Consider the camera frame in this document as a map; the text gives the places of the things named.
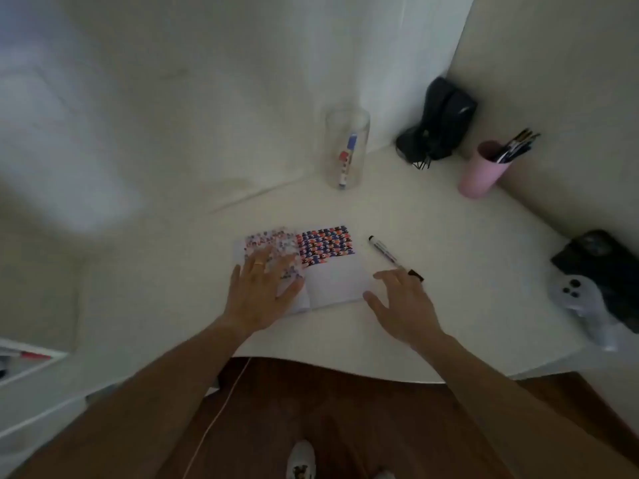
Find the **person's left hand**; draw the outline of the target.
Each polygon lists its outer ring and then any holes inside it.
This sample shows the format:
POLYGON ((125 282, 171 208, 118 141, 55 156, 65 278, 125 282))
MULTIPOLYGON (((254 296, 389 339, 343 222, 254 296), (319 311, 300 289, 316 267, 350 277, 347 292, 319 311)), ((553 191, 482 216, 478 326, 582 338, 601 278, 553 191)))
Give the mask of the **person's left hand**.
POLYGON ((244 292, 231 297, 231 279, 223 314, 216 324, 228 328, 246 340, 257 331, 265 330, 280 319, 288 309, 281 309, 281 276, 296 259, 293 253, 275 255, 275 280, 261 277, 261 249, 255 251, 242 266, 244 292))

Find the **person's right hand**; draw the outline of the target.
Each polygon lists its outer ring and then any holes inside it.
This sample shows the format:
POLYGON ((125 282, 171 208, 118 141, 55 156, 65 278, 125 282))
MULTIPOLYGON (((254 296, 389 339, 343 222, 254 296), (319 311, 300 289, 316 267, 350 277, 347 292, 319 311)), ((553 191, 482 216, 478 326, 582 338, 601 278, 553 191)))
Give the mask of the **person's right hand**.
POLYGON ((447 339, 435 307, 418 279, 403 269, 379 271, 373 277, 385 286, 390 318, 379 324, 389 335, 419 353, 447 339))

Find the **patterned sticker booklet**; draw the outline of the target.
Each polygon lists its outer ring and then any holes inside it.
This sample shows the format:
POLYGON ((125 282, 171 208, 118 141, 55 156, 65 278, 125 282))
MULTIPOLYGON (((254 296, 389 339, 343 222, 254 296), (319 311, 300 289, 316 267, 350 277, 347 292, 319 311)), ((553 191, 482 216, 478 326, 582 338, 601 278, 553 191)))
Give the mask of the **patterned sticker booklet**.
POLYGON ((346 225, 304 231, 276 227, 249 234, 234 242, 236 263, 244 264, 255 251, 268 245, 273 246, 274 255, 296 255, 281 276, 280 290, 298 276, 305 279, 306 309, 289 309, 286 315, 359 300, 371 283, 346 225))

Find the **person's left forearm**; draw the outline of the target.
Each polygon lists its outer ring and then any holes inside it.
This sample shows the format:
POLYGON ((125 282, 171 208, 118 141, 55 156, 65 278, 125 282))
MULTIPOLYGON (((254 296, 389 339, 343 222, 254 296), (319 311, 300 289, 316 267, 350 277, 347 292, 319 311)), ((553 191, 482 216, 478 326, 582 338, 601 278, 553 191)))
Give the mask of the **person's left forearm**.
POLYGON ((153 479, 251 334, 237 316, 219 317, 93 403, 7 479, 153 479))

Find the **person's right forearm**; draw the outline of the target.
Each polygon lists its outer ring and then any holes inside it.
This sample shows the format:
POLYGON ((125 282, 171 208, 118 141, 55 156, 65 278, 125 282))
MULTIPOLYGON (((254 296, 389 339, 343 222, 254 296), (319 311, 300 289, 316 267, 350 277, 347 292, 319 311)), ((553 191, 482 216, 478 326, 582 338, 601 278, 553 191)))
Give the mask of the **person's right forearm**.
POLYGON ((409 337, 517 479, 639 479, 639 468, 627 458, 454 338, 442 332, 409 337))

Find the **white black-capped marker pen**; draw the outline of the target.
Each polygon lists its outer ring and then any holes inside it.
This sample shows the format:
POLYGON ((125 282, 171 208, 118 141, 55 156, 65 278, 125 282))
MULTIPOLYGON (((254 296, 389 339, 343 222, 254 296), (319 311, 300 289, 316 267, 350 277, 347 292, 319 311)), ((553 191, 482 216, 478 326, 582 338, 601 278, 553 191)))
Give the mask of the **white black-capped marker pen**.
POLYGON ((416 279, 420 281, 420 283, 424 282, 424 278, 419 273, 403 265, 403 263, 397 257, 395 257, 395 255, 389 250, 389 248, 381 240, 376 238, 374 235, 371 235, 368 238, 368 242, 372 246, 372 248, 374 248, 378 253, 383 255, 396 268, 406 270, 408 275, 415 277, 416 279))

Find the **white blue-red marker pen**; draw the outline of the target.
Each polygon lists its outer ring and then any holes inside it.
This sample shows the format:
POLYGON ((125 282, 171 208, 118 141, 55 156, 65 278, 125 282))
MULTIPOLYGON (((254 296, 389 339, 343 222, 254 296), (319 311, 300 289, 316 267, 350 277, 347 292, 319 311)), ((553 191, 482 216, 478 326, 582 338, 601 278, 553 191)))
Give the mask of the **white blue-red marker pen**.
POLYGON ((349 135, 345 149, 339 153, 339 179, 338 188, 345 190, 348 184, 348 176, 351 168, 353 155, 356 149, 357 133, 349 135))

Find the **pink cup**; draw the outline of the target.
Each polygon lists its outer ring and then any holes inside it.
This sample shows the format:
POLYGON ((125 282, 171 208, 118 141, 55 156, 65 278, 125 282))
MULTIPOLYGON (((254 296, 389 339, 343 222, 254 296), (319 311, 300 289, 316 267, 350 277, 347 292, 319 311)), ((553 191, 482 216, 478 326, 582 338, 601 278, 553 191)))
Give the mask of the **pink cup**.
POLYGON ((503 144, 496 140, 487 140, 478 144, 468 160, 461 180, 459 193, 469 199, 484 196, 509 168, 509 163, 497 163, 491 160, 502 150, 503 144))

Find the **white shoe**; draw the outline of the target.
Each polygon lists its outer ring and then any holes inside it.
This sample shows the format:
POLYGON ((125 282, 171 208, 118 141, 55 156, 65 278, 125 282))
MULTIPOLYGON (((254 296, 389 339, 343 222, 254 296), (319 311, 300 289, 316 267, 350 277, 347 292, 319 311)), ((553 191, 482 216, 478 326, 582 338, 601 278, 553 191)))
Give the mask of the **white shoe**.
POLYGON ((295 443, 288 457, 286 479, 316 479, 316 455, 307 440, 295 443))

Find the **black desk device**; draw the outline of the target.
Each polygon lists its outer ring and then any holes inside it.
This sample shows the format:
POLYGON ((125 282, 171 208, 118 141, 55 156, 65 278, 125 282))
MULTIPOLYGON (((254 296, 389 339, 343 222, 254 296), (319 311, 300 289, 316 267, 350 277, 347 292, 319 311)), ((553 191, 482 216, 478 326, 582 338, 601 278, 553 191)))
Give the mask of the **black desk device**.
POLYGON ((478 102, 444 77, 428 86, 419 123, 395 139, 397 154, 418 169, 448 158, 470 128, 478 102))

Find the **white game controller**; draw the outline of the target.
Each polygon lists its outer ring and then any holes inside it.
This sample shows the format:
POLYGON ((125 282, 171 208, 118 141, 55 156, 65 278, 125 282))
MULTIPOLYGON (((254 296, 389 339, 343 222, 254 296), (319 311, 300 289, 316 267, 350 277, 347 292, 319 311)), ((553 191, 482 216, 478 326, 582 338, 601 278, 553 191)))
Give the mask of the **white game controller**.
POLYGON ((558 274, 550 278, 550 299, 568 311, 587 338, 602 351, 619 352, 619 294, 582 274, 558 274))

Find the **bunch of dark brushes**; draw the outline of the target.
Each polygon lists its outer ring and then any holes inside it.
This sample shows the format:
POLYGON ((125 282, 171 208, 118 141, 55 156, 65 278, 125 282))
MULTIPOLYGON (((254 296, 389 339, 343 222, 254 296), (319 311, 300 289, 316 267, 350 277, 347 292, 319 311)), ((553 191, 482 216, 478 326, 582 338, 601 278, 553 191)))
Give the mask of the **bunch of dark brushes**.
POLYGON ((531 150, 533 143, 541 136, 541 133, 524 128, 507 144, 498 148, 495 155, 490 156, 488 161, 505 165, 511 163, 516 158, 531 150))

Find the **red pen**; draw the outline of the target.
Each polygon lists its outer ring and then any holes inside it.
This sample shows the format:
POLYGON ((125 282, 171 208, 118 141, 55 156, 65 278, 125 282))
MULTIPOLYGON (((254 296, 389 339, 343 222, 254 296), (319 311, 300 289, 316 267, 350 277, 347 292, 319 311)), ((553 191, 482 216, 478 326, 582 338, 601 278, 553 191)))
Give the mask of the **red pen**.
POLYGON ((45 354, 37 354, 31 353, 27 351, 17 351, 12 349, 4 349, 0 348, 0 362, 12 362, 12 361, 36 361, 36 362, 44 362, 51 360, 52 356, 48 356, 45 354))

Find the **black flat case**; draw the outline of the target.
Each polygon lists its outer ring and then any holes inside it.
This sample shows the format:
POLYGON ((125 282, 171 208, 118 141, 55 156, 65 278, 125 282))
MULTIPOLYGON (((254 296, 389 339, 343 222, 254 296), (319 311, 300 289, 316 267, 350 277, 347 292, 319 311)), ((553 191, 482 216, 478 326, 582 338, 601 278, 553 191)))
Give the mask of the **black flat case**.
POLYGON ((564 274, 594 281, 611 314, 639 335, 639 257, 610 233, 595 229, 581 234, 550 262, 564 274))

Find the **white drawer unit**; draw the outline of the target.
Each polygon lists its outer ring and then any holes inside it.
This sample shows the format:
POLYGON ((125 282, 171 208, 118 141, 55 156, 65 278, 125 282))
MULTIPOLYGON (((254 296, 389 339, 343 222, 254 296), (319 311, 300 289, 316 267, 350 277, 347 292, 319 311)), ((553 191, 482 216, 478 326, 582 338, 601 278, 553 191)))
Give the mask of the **white drawer unit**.
POLYGON ((0 362, 0 478, 6 477, 87 408, 59 374, 68 351, 0 337, 0 348, 52 356, 51 360, 0 362))

